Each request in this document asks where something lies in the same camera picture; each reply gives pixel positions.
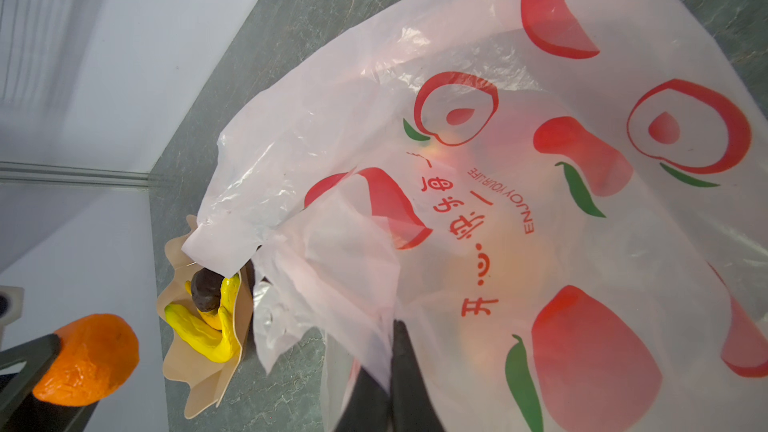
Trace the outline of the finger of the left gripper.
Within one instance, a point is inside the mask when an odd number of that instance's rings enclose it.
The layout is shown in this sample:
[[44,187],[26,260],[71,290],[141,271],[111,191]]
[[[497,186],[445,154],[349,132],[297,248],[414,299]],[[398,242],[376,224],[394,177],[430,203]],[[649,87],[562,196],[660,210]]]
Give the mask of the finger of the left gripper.
[[61,350],[60,339],[48,334],[1,352],[1,369],[22,365],[1,375],[2,431],[84,431],[98,403],[84,407],[43,402],[32,391]]

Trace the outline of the small orange tangerine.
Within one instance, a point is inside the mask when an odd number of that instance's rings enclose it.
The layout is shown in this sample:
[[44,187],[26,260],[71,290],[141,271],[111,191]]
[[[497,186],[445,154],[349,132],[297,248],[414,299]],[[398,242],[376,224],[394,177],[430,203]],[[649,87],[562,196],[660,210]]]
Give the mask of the small orange tangerine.
[[84,407],[117,391],[139,364],[139,341],[114,314],[93,314],[55,332],[60,352],[33,396],[42,402]]

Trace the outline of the pink fruit-print plastic bag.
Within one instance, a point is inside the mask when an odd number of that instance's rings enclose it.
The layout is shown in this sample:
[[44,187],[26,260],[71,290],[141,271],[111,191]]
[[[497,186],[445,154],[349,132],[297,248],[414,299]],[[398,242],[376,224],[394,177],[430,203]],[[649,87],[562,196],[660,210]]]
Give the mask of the pink fruit-print plastic bag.
[[763,431],[767,122],[679,0],[403,0],[222,131],[185,253],[445,431]]

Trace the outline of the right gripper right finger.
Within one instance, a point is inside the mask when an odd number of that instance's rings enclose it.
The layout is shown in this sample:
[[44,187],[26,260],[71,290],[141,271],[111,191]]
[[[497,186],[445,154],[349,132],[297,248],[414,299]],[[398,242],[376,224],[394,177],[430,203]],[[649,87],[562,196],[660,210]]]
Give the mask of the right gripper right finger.
[[393,322],[391,400],[393,430],[444,432],[421,374],[404,322]]

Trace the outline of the dark purple grape bunch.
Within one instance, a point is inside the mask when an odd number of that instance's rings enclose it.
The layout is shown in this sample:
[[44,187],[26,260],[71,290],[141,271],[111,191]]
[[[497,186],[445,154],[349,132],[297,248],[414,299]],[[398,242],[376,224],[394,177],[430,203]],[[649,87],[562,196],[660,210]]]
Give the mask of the dark purple grape bunch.
[[217,312],[221,302],[224,277],[207,268],[197,271],[190,280],[190,295],[198,311]]

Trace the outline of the yellow banana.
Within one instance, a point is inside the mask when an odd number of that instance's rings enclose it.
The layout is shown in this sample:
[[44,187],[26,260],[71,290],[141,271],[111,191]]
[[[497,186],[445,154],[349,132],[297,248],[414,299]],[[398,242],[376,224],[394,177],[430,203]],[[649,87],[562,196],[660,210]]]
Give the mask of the yellow banana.
[[198,314],[172,302],[164,308],[166,322],[196,352],[214,363],[226,363],[241,352],[234,325],[236,299],[241,286],[239,275],[223,279],[213,292],[198,294],[206,299],[206,310],[195,306]]

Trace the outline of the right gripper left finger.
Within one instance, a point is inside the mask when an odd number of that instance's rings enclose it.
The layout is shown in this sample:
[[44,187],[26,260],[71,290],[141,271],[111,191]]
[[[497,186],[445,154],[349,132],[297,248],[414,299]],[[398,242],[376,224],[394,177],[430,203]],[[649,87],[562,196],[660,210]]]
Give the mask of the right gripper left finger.
[[391,416],[391,399],[380,384],[361,369],[350,399],[335,432],[386,432]]

